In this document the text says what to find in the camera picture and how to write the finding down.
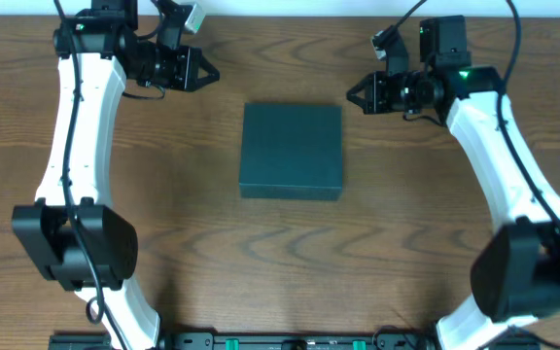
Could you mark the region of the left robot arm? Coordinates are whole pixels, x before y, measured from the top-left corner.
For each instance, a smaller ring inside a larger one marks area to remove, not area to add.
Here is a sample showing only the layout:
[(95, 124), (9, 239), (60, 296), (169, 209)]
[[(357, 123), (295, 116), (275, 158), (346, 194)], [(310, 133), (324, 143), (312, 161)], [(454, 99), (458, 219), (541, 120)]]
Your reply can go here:
[(220, 78), (201, 49), (181, 42), (199, 30), (201, 7), (159, 1), (157, 10), (157, 27), (144, 35), (133, 1), (95, 1), (61, 17), (53, 34), (59, 100), (51, 153), (33, 203), (12, 215), (13, 232), (39, 273), (84, 301), (87, 319), (106, 328), (110, 349), (172, 345), (135, 276), (137, 233), (111, 195), (126, 84), (194, 92)]

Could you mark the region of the dark green hinged box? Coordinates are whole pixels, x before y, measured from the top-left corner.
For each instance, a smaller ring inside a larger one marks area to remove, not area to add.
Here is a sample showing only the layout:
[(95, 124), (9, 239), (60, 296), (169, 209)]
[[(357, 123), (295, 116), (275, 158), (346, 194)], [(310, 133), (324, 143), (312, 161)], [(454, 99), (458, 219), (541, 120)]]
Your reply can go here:
[(338, 200), (343, 191), (342, 108), (247, 103), (239, 190), (243, 198)]

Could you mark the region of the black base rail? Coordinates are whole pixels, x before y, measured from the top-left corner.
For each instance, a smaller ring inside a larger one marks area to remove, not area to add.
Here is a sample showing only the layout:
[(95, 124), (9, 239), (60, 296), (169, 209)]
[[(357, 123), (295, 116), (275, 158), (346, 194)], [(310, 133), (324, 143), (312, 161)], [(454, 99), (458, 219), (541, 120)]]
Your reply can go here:
[[(116, 342), (102, 333), (56, 333), (49, 350), (116, 349)], [(436, 350), (432, 334), (384, 327), (374, 335), (358, 334), (213, 334), (211, 332), (164, 333), (158, 343), (142, 349), (159, 350)], [(539, 350), (540, 344), (525, 336), (508, 335), (478, 349)]]

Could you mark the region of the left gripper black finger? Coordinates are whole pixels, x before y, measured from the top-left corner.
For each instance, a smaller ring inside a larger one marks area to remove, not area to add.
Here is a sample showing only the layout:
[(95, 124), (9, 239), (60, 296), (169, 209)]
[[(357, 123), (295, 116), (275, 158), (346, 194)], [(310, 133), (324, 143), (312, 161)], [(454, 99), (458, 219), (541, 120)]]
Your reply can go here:
[(199, 56), (199, 68), (208, 76), (218, 75), (218, 69), (204, 56), (203, 53)]
[(205, 77), (202, 78), (197, 78), (196, 82), (197, 82), (197, 88), (201, 89), (204, 88), (208, 85), (211, 85), (213, 83), (217, 83), (220, 80), (220, 75), (219, 74), (209, 74)]

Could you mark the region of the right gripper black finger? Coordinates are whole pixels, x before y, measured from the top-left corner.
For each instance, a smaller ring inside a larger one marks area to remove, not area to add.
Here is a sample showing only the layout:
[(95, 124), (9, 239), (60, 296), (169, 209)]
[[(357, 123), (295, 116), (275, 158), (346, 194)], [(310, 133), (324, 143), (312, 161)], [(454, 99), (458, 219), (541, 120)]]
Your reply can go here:
[(368, 76), (364, 76), (357, 84), (351, 87), (347, 91), (348, 96), (358, 95), (361, 91), (364, 91), (368, 85)]
[(346, 94), (346, 98), (349, 102), (358, 106), (364, 113), (368, 112), (368, 101), (365, 98), (360, 97), (357, 93)]

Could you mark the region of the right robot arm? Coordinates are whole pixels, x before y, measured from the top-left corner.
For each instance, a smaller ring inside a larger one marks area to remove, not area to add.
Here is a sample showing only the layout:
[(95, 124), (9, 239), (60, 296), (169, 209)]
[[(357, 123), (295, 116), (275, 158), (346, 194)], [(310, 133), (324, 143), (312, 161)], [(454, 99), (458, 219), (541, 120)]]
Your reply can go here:
[(461, 16), (419, 26), (421, 68), (411, 70), (397, 26), (372, 45), (386, 67), (347, 97), (367, 115), (433, 120), (467, 155), (491, 215), (494, 235), (471, 269), (471, 295), (435, 326), (439, 349), (487, 349), (560, 312), (560, 196), (549, 185), (513, 117), (506, 83), (475, 66)]

